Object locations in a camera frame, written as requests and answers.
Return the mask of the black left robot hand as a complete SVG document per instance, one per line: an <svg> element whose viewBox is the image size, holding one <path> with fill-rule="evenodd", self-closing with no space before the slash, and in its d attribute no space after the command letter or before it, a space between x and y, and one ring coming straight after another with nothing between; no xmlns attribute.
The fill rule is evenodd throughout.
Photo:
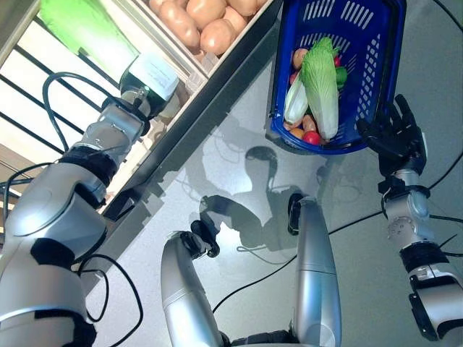
<svg viewBox="0 0 463 347"><path fill-rule="evenodd" d="M120 93L147 90L150 98L170 101L179 83L175 70L154 53L141 53L120 78Z"/></svg>

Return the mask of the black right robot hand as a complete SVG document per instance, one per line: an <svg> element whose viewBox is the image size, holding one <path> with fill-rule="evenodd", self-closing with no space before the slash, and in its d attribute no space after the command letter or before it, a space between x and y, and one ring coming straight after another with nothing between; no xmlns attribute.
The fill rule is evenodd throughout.
<svg viewBox="0 0 463 347"><path fill-rule="evenodd" d="M378 154L382 176L387 177L403 169L422 174L427 162L425 141L402 94L378 111L372 122L359 119L356 125L363 142Z"/></svg>

